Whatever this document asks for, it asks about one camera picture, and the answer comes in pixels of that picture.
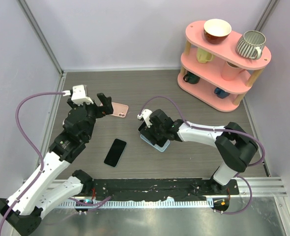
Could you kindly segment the black phone near left arm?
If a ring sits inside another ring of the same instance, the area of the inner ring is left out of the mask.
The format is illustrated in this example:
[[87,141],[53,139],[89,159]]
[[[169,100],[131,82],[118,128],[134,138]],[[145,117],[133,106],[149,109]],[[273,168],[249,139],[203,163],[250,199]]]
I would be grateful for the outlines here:
[[116,167],[125,148],[127,143],[120,139],[115,139],[106,155],[106,158],[104,159],[104,164]]

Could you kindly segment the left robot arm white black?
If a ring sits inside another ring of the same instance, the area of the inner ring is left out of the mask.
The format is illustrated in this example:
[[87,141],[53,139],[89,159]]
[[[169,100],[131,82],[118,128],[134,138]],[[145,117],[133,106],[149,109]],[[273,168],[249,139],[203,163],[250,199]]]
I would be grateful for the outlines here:
[[87,196],[92,192],[93,179],[82,170],[76,170],[69,179],[50,192],[46,190],[85,149],[91,140],[96,120],[113,113],[112,99],[99,93],[97,97],[102,104],[97,106],[86,94],[75,99],[73,90],[61,92],[61,95],[69,97],[67,104],[71,110],[63,121],[63,131],[54,139],[44,156],[27,137],[19,121],[21,106],[33,97],[25,98],[16,109],[17,126],[38,153],[40,165],[13,195],[7,199],[0,198],[0,235],[4,222],[8,222],[20,235],[28,236],[61,202],[72,196]]

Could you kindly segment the black phone silver edge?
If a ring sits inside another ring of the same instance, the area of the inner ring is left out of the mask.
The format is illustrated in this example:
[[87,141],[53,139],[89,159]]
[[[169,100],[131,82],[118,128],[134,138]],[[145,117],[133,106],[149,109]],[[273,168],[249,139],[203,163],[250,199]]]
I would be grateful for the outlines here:
[[154,147],[163,148],[168,143],[167,138],[148,130],[142,131],[141,135]]

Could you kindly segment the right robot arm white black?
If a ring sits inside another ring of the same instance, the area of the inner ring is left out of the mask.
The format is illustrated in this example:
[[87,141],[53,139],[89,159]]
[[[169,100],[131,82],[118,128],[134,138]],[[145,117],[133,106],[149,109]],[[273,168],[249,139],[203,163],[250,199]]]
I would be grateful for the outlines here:
[[223,163],[209,181],[208,190],[223,193],[230,180],[249,166],[259,147],[235,122],[226,126],[198,125],[182,119],[172,120],[162,110],[144,109],[137,116],[143,140],[164,149],[170,141],[195,142],[217,148]]

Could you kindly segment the blue phone case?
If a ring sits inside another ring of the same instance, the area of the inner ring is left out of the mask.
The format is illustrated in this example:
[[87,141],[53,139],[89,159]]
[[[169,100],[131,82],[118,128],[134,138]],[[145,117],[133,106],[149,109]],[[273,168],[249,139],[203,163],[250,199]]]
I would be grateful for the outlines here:
[[156,144],[155,145],[153,145],[144,135],[140,135],[140,138],[142,139],[142,140],[144,140],[147,144],[149,144],[151,147],[153,147],[153,148],[155,148],[156,150],[158,150],[158,151],[160,151],[160,152],[164,152],[167,148],[168,148],[168,146],[170,145],[170,140],[169,140],[169,145],[168,146],[166,146],[166,147],[163,147],[163,148],[160,148],[160,147],[158,147]]

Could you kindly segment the pink phone case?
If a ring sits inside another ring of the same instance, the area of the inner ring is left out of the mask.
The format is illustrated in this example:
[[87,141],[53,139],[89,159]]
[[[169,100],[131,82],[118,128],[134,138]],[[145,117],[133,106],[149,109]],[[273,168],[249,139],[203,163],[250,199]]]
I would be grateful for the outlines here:
[[129,108],[128,105],[112,102],[112,107],[114,111],[110,114],[111,116],[118,118],[126,117]]

